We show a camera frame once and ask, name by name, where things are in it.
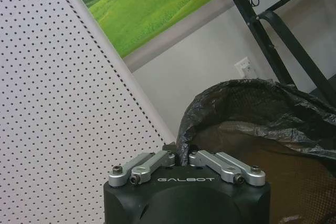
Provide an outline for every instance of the black metal frame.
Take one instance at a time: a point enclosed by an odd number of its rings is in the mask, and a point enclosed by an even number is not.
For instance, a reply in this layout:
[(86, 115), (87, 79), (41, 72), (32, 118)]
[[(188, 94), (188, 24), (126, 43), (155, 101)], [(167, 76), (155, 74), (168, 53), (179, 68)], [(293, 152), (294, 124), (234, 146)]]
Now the black metal frame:
[(266, 20), (276, 33), (280, 36), (284, 44), (288, 47), (296, 60), (301, 64), (311, 80), (315, 83), (321, 91), (326, 100), (334, 107), (336, 107), (336, 91), (325, 78), (320, 69), (316, 66), (313, 60), (309, 57), (307, 52), (295, 38), (293, 33), (289, 30), (281, 18), (273, 12), (273, 10), (284, 5), (290, 0), (280, 0), (265, 12), (257, 15), (248, 0), (233, 0), (237, 6), (244, 21), (248, 25), (252, 35), (257, 41), (259, 47), (263, 51), (267, 61), (272, 70), (277, 76), (278, 80), (284, 84), (294, 84), (288, 70), (276, 51), (271, 39), (266, 33), (260, 19)]

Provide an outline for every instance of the dark surface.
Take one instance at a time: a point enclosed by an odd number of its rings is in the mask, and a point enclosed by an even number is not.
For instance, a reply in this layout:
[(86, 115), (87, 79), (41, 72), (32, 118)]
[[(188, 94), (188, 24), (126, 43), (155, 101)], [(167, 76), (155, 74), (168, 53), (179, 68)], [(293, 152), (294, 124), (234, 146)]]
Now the dark surface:
[[(212, 181), (158, 178), (214, 178)], [(266, 224), (270, 187), (236, 186), (223, 182), (211, 169), (191, 166), (161, 167), (148, 183), (120, 188), (104, 185), (106, 224)]]

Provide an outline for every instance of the silver metal link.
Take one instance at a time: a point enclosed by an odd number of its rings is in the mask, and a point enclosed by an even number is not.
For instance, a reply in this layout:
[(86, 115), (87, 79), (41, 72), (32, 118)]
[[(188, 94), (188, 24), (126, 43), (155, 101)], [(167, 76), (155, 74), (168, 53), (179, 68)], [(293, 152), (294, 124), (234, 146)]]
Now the silver metal link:
[(245, 178), (246, 183), (252, 186), (263, 186), (265, 184), (266, 174), (265, 172), (260, 170), (260, 168), (256, 169), (255, 166), (251, 167), (224, 152), (216, 153), (215, 156), (219, 157), (221, 160), (224, 160), (232, 166), (239, 167), (239, 169), (242, 171), (242, 175)]
[(109, 185), (113, 187), (123, 186), (127, 183), (127, 180), (131, 176), (132, 168), (142, 164), (149, 160), (153, 154), (151, 153), (141, 153), (136, 156), (134, 159), (127, 162), (122, 166), (121, 173), (116, 174), (113, 171), (109, 174)]
[(244, 180), (241, 177), (241, 170), (224, 162), (207, 151), (198, 151), (189, 155), (189, 163), (193, 166), (208, 166), (218, 174), (222, 180), (229, 183), (241, 184)]
[(175, 165), (175, 154), (159, 151), (142, 165), (132, 168), (130, 182), (133, 185), (143, 184), (151, 179), (151, 174), (160, 166)]

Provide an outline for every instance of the trash bag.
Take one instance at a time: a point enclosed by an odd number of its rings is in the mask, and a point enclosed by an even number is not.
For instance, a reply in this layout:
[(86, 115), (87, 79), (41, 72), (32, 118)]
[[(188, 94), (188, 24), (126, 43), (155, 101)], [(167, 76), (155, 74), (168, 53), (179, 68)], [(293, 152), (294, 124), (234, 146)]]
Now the trash bag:
[(271, 184), (271, 224), (336, 223), (336, 110), (294, 87), (231, 80), (197, 95), (177, 153), (226, 152), (258, 165)]
[(197, 95), (178, 132), (181, 165), (187, 164), (193, 138), (214, 125), (219, 135), (225, 130), (260, 136), (303, 154), (336, 161), (336, 109), (278, 82), (231, 80)]

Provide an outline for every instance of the black plastic bag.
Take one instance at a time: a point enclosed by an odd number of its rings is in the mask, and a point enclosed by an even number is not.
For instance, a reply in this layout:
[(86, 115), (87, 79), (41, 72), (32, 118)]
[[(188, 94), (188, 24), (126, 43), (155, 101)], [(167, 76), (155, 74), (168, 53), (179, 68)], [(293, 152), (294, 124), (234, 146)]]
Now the black plastic bag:
[(210, 127), (217, 135), (226, 130), (268, 138), (297, 152), (336, 161), (336, 109), (277, 82), (231, 80), (197, 95), (178, 133), (181, 165), (187, 164), (193, 138)]

